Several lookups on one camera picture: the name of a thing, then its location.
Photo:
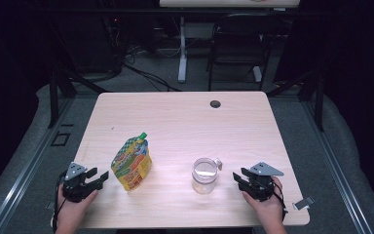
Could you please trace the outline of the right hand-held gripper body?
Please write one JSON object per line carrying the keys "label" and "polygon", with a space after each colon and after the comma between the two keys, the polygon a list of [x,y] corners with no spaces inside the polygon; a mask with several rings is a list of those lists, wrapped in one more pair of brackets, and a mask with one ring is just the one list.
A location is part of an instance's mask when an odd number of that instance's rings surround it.
{"label": "right hand-held gripper body", "polygon": [[283,172],[265,162],[260,162],[249,170],[256,174],[255,178],[249,178],[249,183],[251,184],[250,196],[259,201],[268,200],[275,190],[273,176],[283,176]]}

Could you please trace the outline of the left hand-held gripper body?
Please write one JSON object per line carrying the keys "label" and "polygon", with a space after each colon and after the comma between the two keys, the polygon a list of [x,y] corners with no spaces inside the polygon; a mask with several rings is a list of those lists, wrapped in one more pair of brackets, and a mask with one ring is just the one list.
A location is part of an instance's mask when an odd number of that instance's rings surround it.
{"label": "left hand-held gripper body", "polygon": [[86,182],[86,172],[89,169],[85,166],[71,162],[64,177],[62,187],[63,196],[70,202],[79,203],[87,198],[93,191],[93,181]]}

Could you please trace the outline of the yellow green spout pouch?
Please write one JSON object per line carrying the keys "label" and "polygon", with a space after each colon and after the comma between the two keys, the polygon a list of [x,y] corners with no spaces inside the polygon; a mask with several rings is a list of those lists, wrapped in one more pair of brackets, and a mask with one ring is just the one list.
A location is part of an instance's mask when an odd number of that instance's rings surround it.
{"label": "yellow green spout pouch", "polygon": [[116,154],[111,170],[126,191],[136,189],[149,174],[152,159],[147,134],[129,138]]}

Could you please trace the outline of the clear jar with hinged lid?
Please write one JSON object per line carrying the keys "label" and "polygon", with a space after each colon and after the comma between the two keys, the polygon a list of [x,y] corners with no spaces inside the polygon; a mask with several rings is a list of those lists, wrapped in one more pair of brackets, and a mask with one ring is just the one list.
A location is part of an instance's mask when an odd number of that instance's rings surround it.
{"label": "clear jar with hinged lid", "polygon": [[218,172],[222,170],[220,159],[200,158],[192,169],[192,187],[199,194],[210,193],[216,184]]}

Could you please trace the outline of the person's left hand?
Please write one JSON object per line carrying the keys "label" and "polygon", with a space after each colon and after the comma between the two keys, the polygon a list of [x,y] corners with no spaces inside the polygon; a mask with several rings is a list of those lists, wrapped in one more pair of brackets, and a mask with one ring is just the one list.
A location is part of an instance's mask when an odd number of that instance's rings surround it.
{"label": "person's left hand", "polygon": [[98,191],[93,191],[87,198],[79,203],[74,203],[66,200],[63,196],[62,190],[58,191],[58,205],[57,205],[57,227],[75,229],[79,226],[84,218],[85,212],[90,204],[96,199]]}

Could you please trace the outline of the person's right hand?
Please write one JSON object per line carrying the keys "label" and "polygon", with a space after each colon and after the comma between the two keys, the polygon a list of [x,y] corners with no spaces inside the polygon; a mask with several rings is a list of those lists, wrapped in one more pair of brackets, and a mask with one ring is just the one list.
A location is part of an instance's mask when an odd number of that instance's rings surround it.
{"label": "person's right hand", "polygon": [[266,201],[260,202],[253,199],[248,193],[243,192],[244,199],[255,210],[258,220],[265,229],[278,229],[282,226],[283,221],[282,185],[277,177],[273,176],[272,180],[275,184],[274,194]]}

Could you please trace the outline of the black computer case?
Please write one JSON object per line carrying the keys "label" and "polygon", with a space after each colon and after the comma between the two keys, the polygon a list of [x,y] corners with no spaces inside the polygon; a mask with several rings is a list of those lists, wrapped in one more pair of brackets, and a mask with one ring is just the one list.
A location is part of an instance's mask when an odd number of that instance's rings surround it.
{"label": "black computer case", "polygon": [[65,15],[57,19],[63,41],[80,73],[119,73],[104,17]]}

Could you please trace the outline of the black chair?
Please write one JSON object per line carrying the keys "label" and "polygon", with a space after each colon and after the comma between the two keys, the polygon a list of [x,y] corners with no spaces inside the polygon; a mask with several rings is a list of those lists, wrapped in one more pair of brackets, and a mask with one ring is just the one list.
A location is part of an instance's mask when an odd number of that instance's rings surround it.
{"label": "black chair", "polygon": [[279,36],[282,21],[269,14],[231,14],[214,24],[206,71],[207,89],[212,90],[215,65],[247,66],[260,70],[259,90],[265,81],[272,45]]}

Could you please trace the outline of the white desk with metal legs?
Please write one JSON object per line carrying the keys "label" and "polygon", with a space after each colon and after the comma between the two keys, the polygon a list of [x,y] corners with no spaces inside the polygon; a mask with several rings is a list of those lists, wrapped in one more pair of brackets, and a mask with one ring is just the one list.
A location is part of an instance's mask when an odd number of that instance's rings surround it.
{"label": "white desk with metal legs", "polygon": [[[296,9],[301,0],[160,0],[160,7],[170,9]],[[180,61],[178,82],[186,81],[187,55],[185,18],[180,19]]]}

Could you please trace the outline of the black floor socket frame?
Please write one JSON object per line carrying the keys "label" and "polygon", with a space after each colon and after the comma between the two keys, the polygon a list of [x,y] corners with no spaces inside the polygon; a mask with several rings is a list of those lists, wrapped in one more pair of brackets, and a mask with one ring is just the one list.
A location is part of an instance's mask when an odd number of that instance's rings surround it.
{"label": "black floor socket frame", "polygon": [[70,138],[70,133],[57,132],[51,146],[65,146]]}

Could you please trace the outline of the aluminium floor rail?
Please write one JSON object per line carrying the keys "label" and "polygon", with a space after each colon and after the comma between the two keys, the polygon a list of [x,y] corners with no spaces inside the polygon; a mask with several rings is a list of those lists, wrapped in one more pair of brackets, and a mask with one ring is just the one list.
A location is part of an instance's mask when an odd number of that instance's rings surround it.
{"label": "aluminium floor rail", "polygon": [[344,172],[342,171],[342,168],[336,158],[336,154],[334,153],[325,132],[322,132],[316,124],[314,109],[309,103],[302,102],[301,105],[307,114],[309,123],[324,151],[324,161],[326,162],[327,168],[332,175],[332,179],[335,182],[345,207],[351,217],[351,220],[353,221],[356,232],[358,234],[373,234],[372,228],[370,227],[369,222],[366,219],[358,199],[349,185]]}
{"label": "aluminium floor rail", "polygon": [[0,176],[0,233],[5,229],[44,158],[50,140],[56,135],[59,122],[73,103],[67,98],[60,102],[58,119],[51,122],[50,103],[41,100],[31,125],[23,136],[12,159]]}

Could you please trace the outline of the black metal frame stand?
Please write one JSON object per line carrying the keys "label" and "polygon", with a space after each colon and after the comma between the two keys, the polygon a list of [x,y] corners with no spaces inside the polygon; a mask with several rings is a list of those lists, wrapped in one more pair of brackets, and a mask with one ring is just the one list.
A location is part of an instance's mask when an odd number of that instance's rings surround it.
{"label": "black metal frame stand", "polygon": [[318,129],[323,132],[322,124],[322,113],[323,113],[323,100],[324,100],[324,76],[320,70],[308,71],[300,77],[286,81],[278,88],[275,88],[267,93],[269,98],[275,97],[284,91],[289,90],[296,84],[302,84],[302,87],[298,93],[300,101],[309,101],[313,95],[315,96],[315,108],[314,108],[314,121]]}
{"label": "black metal frame stand", "polygon": [[102,94],[106,93],[106,90],[94,84],[93,82],[85,79],[77,72],[73,72],[69,69],[58,69],[55,70],[50,78],[50,109],[51,109],[51,120],[49,129],[52,128],[59,118],[58,108],[58,92],[61,92],[66,98],[75,98],[77,91],[72,85],[72,82],[78,82],[90,90]]}

